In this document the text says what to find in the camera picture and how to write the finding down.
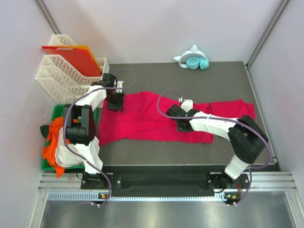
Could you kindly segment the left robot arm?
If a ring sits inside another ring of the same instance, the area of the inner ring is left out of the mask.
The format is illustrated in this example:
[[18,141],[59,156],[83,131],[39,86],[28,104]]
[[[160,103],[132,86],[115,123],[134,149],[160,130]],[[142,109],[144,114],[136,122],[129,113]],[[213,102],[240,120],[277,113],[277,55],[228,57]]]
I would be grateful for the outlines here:
[[106,101],[111,111],[124,110],[123,82],[105,73],[100,81],[93,82],[88,91],[64,107],[62,139],[66,153],[70,152],[85,166],[87,177],[97,188],[107,185],[108,177],[102,172],[99,158],[99,140],[96,137],[94,110]]

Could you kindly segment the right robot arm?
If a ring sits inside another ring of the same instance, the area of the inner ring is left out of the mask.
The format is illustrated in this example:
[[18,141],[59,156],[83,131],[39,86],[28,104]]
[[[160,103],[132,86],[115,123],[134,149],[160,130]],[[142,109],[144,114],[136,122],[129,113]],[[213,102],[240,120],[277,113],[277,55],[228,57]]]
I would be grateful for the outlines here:
[[255,163],[264,148],[269,146],[269,139],[249,115],[224,118],[193,108],[184,110],[176,104],[167,110],[166,115],[176,121],[178,131],[210,133],[231,143],[234,156],[224,171],[210,181],[216,189],[237,185],[242,172]]

